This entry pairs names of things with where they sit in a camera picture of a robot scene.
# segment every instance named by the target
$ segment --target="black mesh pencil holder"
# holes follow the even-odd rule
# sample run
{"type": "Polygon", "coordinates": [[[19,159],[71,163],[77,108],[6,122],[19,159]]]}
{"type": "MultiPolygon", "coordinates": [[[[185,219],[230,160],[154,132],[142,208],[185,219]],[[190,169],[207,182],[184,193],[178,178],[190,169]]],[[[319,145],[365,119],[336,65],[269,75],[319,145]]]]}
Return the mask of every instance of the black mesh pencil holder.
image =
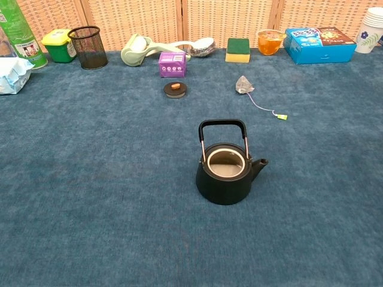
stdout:
{"type": "Polygon", "coordinates": [[[70,30],[68,37],[72,40],[83,69],[99,69],[108,63],[101,41],[100,28],[96,26],[78,27],[70,30]]]}

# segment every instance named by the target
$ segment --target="teapot handle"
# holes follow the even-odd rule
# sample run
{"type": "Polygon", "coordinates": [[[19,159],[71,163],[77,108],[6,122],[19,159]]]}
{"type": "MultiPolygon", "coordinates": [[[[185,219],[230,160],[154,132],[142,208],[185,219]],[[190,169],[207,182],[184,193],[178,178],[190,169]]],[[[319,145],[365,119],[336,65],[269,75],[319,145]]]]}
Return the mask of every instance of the teapot handle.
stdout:
{"type": "Polygon", "coordinates": [[[247,132],[246,132],[245,123],[237,119],[221,119],[221,120],[206,120],[201,122],[201,124],[199,125],[198,134],[199,134],[199,141],[201,142],[201,146],[202,146],[203,161],[206,161],[205,147],[203,145],[203,128],[206,126],[218,126],[223,124],[233,124],[241,128],[242,138],[245,141],[246,158],[249,159],[249,147],[247,144],[247,132]]]}

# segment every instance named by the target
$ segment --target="green bottle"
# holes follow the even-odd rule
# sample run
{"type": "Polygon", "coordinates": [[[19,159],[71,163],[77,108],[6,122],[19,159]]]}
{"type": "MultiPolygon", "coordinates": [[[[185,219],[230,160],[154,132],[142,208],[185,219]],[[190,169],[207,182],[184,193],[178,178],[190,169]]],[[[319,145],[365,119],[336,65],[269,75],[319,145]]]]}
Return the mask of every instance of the green bottle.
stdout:
{"type": "Polygon", "coordinates": [[[16,0],[0,0],[0,26],[17,55],[34,64],[34,69],[48,63],[16,0]]]}

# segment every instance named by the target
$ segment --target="woven screen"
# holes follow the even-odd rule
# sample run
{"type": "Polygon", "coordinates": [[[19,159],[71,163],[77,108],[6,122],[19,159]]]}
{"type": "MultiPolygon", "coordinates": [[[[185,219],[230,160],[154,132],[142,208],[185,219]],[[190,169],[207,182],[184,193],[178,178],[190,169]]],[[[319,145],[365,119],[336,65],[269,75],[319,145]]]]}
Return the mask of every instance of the woven screen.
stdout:
{"type": "Polygon", "coordinates": [[[284,0],[279,29],[335,26],[355,40],[369,7],[383,0],[284,0]]]}
{"type": "Polygon", "coordinates": [[[40,47],[42,38],[54,29],[72,29],[86,24],[80,0],[17,0],[40,47]]]}
{"type": "Polygon", "coordinates": [[[177,41],[178,32],[182,32],[177,28],[175,0],[83,0],[83,3],[89,24],[101,29],[105,50],[121,50],[134,33],[148,36],[154,42],[169,43],[177,41]]]}
{"type": "Polygon", "coordinates": [[[256,47],[256,32],[268,27],[272,0],[183,0],[183,8],[185,39],[211,36],[226,48],[228,38],[249,38],[256,47]]]}

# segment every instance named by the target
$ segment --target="yellow sponge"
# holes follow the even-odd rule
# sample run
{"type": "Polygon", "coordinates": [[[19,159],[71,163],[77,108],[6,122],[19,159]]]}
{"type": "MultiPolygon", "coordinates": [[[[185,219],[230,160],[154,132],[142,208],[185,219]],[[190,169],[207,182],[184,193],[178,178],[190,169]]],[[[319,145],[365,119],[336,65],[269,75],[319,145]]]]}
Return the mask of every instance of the yellow sponge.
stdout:
{"type": "Polygon", "coordinates": [[[233,63],[250,62],[249,39],[229,38],[229,40],[227,40],[225,61],[233,63]]]}

